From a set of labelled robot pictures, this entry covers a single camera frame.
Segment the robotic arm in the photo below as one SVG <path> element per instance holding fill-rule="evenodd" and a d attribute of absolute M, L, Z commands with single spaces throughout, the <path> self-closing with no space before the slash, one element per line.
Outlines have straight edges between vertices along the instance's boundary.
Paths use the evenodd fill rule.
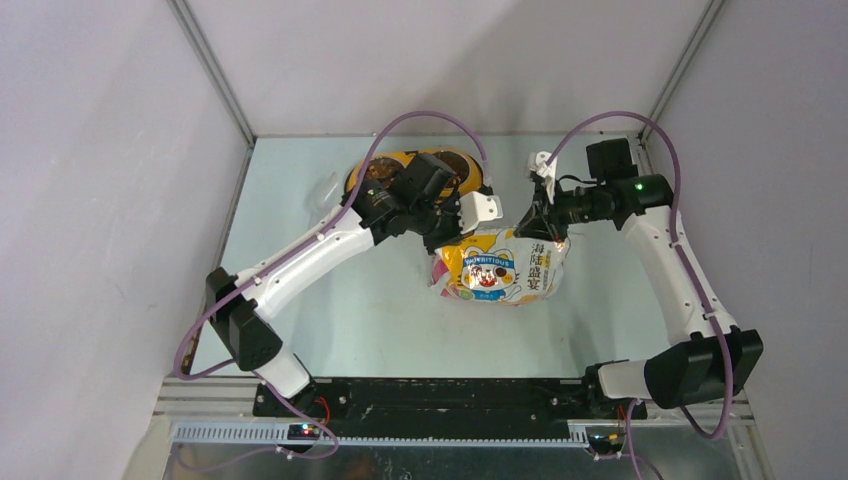
<path fill-rule="evenodd" d="M 460 197 L 454 190 L 444 198 L 442 192 L 455 177 L 454 171 L 437 157 L 419 153 L 388 186 L 379 180 L 364 180 L 352 208 L 331 230 L 320 233 L 341 211 L 341 206 L 335 207 L 304 236 L 258 265 L 236 275 L 228 274 L 223 268 L 209 274 L 208 306 L 245 282 L 255 284 L 210 319 L 236 365 L 243 371 L 254 371 L 286 398 L 306 389 L 312 377 L 268 322 L 325 273 L 389 237 L 413 231 L 422 236 L 424 246 L 432 252 L 470 235 L 480 222 L 500 218 L 500 202 L 495 196 L 471 192 Z M 317 238 L 310 246 L 265 278 L 258 277 L 266 265 L 311 236 Z"/>
<path fill-rule="evenodd" d="M 610 399 L 652 399 L 661 408 L 675 408 L 724 396 L 720 346 L 686 267 L 675 248 L 690 259 L 712 312 L 721 327 L 732 360 L 733 393 L 738 394 L 762 354 L 756 330 L 741 331 L 721 305 L 692 253 L 678 213 L 678 241 L 670 234 L 672 190 L 661 175 L 638 176 L 626 139 L 587 148 L 594 186 L 563 191 L 545 169 L 550 154 L 530 159 L 536 183 L 533 205 L 516 236 L 559 239 L 568 226 L 612 220 L 639 254 L 659 300 L 671 348 L 649 360 L 612 362 L 586 369 L 584 384 Z"/>

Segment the floor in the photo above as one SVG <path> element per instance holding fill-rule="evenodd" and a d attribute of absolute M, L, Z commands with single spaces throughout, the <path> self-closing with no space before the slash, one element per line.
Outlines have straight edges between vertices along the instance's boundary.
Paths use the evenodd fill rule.
<path fill-rule="evenodd" d="M 588 177 L 585 147 L 617 135 L 578 135 L 558 173 Z M 523 177 L 550 135 L 484 136 L 495 193 L 514 224 L 530 204 Z M 370 137 L 262 138 L 256 144 L 222 265 L 261 261 L 324 215 L 315 191 L 344 178 Z M 378 151 L 454 146 L 460 136 L 390 137 Z M 611 222 L 570 229 L 565 276 L 551 298 L 498 307 L 442 298 L 428 287 L 431 260 L 420 238 L 390 239 L 308 287 L 271 324 L 314 376 L 575 377 L 593 363 L 648 358 L 668 347 L 659 305 L 639 258 Z M 192 371 L 227 358 L 204 327 Z M 222 374 L 244 374 L 231 366 Z"/>

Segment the plastic packaging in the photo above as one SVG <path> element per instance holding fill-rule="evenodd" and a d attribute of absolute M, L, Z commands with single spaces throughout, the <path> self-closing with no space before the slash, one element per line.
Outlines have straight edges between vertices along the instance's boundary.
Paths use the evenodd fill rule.
<path fill-rule="evenodd" d="M 516 238 L 514 228 L 480 229 L 436 250 L 431 285 L 443 297 L 524 305 L 556 292 L 570 246 Z"/>

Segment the white panel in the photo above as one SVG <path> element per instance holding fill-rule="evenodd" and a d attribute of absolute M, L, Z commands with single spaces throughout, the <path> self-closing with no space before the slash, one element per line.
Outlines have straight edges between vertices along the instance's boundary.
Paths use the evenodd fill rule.
<path fill-rule="evenodd" d="M 259 135 L 367 133 L 422 108 L 487 132 L 564 131 L 612 109 L 647 113 L 705 5 L 192 2 Z M 416 121 L 406 130 L 446 127 Z"/>
<path fill-rule="evenodd" d="M 3 478 L 119 478 L 245 146 L 166 2 L 3 2 Z"/>
<path fill-rule="evenodd" d="M 780 479 L 845 477 L 821 442 L 848 430 L 846 25 L 844 0 L 729 2 L 661 122 L 692 248 L 765 343 L 748 394 Z"/>

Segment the purple wire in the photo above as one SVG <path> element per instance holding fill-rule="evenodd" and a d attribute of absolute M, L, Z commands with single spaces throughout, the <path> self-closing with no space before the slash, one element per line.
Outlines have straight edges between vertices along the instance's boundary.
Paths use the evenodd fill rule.
<path fill-rule="evenodd" d="M 689 410 L 686 407 L 682 407 L 683 415 L 686 416 L 686 419 L 689 420 L 689 423 L 692 424 L 692 427 L 695 428 L 701 436 L 709 439 L 715 440 L 724 435 L 725 430 L 727 430 L 727 423 L 730 418 L 730 408 L 733 404 L 733 365 L 730 358 L 730 349 L 727 347 L 727 340 L 724 338 L 724 333 L 721 330 L 721 325 L 719 325 L 718 321 L 715 319 L 715 316 L 712 316 L 715 313 L 715 309 L 712 307 L 710 303 L 709 295 L 707 295 L 704 286 L 701 284 L 701 280 L 698 278 L 698 275 L 695 273 L 695 268 L 692 266 L 692 262 L 689 260 L 689 257 L 686 255 L 686 251 L 683 250 L 683 247 L 677 245 L 678 240 L 680 239 L 680 235 L 677 232 L 677 214 L 680 210 L 680 159 L 677 156 L 677 150 L 674 148 L 674 144 L 671 142 L 671 138 L 662 129 L 656 122 L 651 120 L 650 118 L 640 115 L 635 112 L 628 112 L 624 110 L 614 110 L 611 112 L 601 113 L 590 117 L 576 127 L 574 127 L 562 141 L 554 148 L 553 152 L 551 152 L 551 157 L 548 159 L 546 164 L 550 165 L 551 162 L 554 161 L 556 156 L 562 151 L 565 144 L 568 143 L 569 140 L 574 138 L 581 130 L 591 125 L 592 123 L 597 122 L 598 120 L 603 120 L 605 118 L 610 117 L 628 117 L 639 120 L 645 125 L 654 129 L 657 132 L 657 135 L 662 138 L 663 142 L 665 142 L 665 146 L 668 148 L 669 156 L 671 157 L 671 163 L 674 167 L 674 198 L 671 201 L 671 215 L 669 218 L 669 233 L 671 236 L 671 242 L 674 244 L 674 251 L 677 253 L 677 256 L 680 258 L 680 262 L 683 264 L 684 270 L 686 270 L 686 274 L 689 276 L 689 279 L 692 282 L 692 286 L 695 288 L 695 293 L 698 295 L 698 300 L 701 302 L 701 305 L 704 307 L 704 312 L 707 319 L 710 322 L 710 326 L 712 326 L 713 332 L 715 333 L 716 338 L 718 339 L 719 349 L 721 350 L 721 358 L 724 362 L 724 402 L 721 408 L 721 417 L 719 417 L 718 425 L 715 430 L 711 433 L 707 433 L 698 422 L 692 417 L 689 413 Z"/>
<path fill-rule="evenodd" d="M 356 198 L 356 194 L 359 192 L 359 189 L 362 185 L 362 180 L 365 178 L 365 172 L 368 170 L 368 164 L 371 163 L 371 158 L 377 152 L 377 147 L 380 145 L 380 142 L 382 142 L 383 139 L 386 138 L 386 136 L 389 134 L 389 132 L 391 132 L 392 129 L 394 129 L 399 123 L 403 122 L 404 120 L 408 120 L 410 118 L 415 117 L 440 118 L 459 127 L 460 130 L 462 130 L 466 135 L 471 138 L 471 140 L 474 142 L 474 145 L 477 147 L 477 150 L 480 151 L 480 163 L 483 168 L 484 176 L 488 173 L 489 157 L 486 155 L 486 150 L 483 148 L 483 143 L 480 141 L 480 137 L 478 137 L 477 134 L 471 131 L 471 129 L 468 128 L 464 123 L 460 122 L 459 120 L 448 114 L 432 110 L 418 110 L 414 112 L 405 113 L 392 120 L 391 123 L 386 125 L 386 128 L 384 128 L 383 131 L 381 131 L 377 135 L 377 137 L 374 138 L 374 142 L 371 144 L 371 148 L 368 149 L 368 153 L 365 155 L 365 160 L 363 161 L 362 167 L 359 169 L 359 174 L 356 177 L 356 184 L 353 186 L 353 190 L 351 191 L 350 196 L 348 197 L 345 204 L 342 206 L 342 209 L 339 211 L 339 213 L 336 214 L 336 216 L 333 217 L 332 220 L 327 222 L 327 224 L 319 230 L 320 233 L 325 234 L 330 229 L 335 227 L 339 220 L 341 220 L 341 218 L 348 212 L 348 210 L 350 210 L 351 206 L 353 205 L 353 201 Z M 306 240 L 304 240 L 299 245 L 296 245 L 294 248 L 286 252 L 280 258 L 268 264 L 265 268 L 263 268 L 261 271 L 259 271 L 259 273 L 256 274 L 256 277 L 259 277 L 260 279 L 265 278 L 266 276 L 268 276 L 268 274 L 276 270 L 280 265 L 283 265 L 284 263 L 288 262 L 295 255 L 304 251 L 316 241 L 317 238 L 315 235 L 308 237 Z M 185 374 L 182 372 L 182 359 L 185 356 L 185 351 L 188 348 L 188 344 L 191 343 L 192 337 L 194 337 L 197 331 L 200 330 L 200 327 L 203 326 L 203 323 L 206 322 L 206 320 L 212 318 L 212 315 L 215 315 L 215 313 L 217 313 L 218 310 L 221 309 L 221 307 L 231 302 L 234 298 L 244 293 L 245 290 L 252 287 L 253 285 L 253 282 L 246 281 L 236 287 L 235 290 L 227 294 L 221 300 L 218 300 L 214 305 L 212 305 L 212 307 L 203 312 L 203 315 L 201 315 L 194 322 L 191 328 L 188 329 L 188 332 L 186 332 L 185 336 L 183 337 L 183 340 L 180 342 L 179 347 L 177 347 L 177 354 L 174 355 L 173 371 L 175 377 L 179 378 L 180 380 L 197 380 L 198 378 L 206 377 L 207 375 L 210 375 L 213 372 L 220 370 L 221 368 L 224 368 L 234 362 L 233 359 L 225 360 L 213 367 L 207 368 L 206 370 L 200 373 L 195 373 L 193 375 Z"/>
<path fill-rule="evenodd" d="M 627 415 L 624 416 L 624 431 L 627 435 L 627 452 L 630 454 L 630 462 L 633 463 L 633 471 L 636 472 L 636 478 L 642 480 L 642 473 L 639 472 L 639 465 L 636 464 L 636 450 L 633 450 L 633 434 L 630 432 L 630 419 L 633 418 L 633 409 L 636 408 L 637 403 L 638 400 L 634 398 L 627 406 Z"/>
<path fill-rule="evenodd" d="M 590 449 L 590 450 L 589 450 L 589 454 L 590 454 L 590 455 L 592 455 L 593 457 L 594 457 L 595 455 L 597 455 L 598 460 L 619 460 L 619 456 L 618 456 L 618 455 L 616 455 L 616 454 L 614 454 L 614 453 L 610 453 L 610 454 L 606 454 L 606 455 L 600 455 L 600 454 L 597 454 L 597 453 L 595 453 L 594 451 L 592 451 L 592 450 Z M 657 478 L 658 478 L 659 480 L 665 480 L 665 477 L 663 477 L 663 476 L 662 476 L 662 473 L 660 473 L 660 469 L 659 469 L 659 468 L 657 468 L 657 466 L 656 466 L 656 465 L 654 465 L 654 464 L 653 464 L 650 460 L 648 460 L 647 458 L 645 458 L 645 457 L 640 457 L 640 456 L 638 456 L 638 455 L 631 455 L 631 454 L 629 454 L 629 453 L 622 453 L 622 454 L 621 454 L 621 457 L 622 457 L 622 458 L 633 458 L 633 457 L 635 457 L 637 462 L 641 462 L 641 463 L 645 464 L 645 466 L 647 466 L 648 468 L 650 468 L 650 469 L 651 469 L 651 471 L 652 471 L 652 472 L 654 472 L 654 475 L 656 475 L 656 476 L 657 476 Z"/>
<path fill-rule="evenodd" d="M 183 460 L 182 455 L 180 455 L 179 452 L 177 452 L 176 461 L 177 461 L 177 465 L 182 467 L 183 470 L 188 470 L 189 472 L 194 472 L 194 473 L 209 473 L 209 472 L 214 472 L 215 470 L 220 470 L 222 468 L 229 467 L 230 465 L 232 465 L 234 463 L 238 463 L 238 462 L 240 462 L 240 461 L 242 461 L 246 458 L 250 458 L 254 455 L 259 455 L 260 453 L 271 453 L 271 452 L 276 452 L 276 451 L 277 451 L 277 447 L 257 448 L 257 449 L 251 450 L 247 453 L 243 453 L 243 454 L 241 454 L 237 457 L 233 457 L 233 458 L 227 460 L 226 462 L 219 463 L 218 465 L 213 465 L 211 467 L 193 467 L 191 465 L 187 465 L 185 463 L 185 461 Z"/>

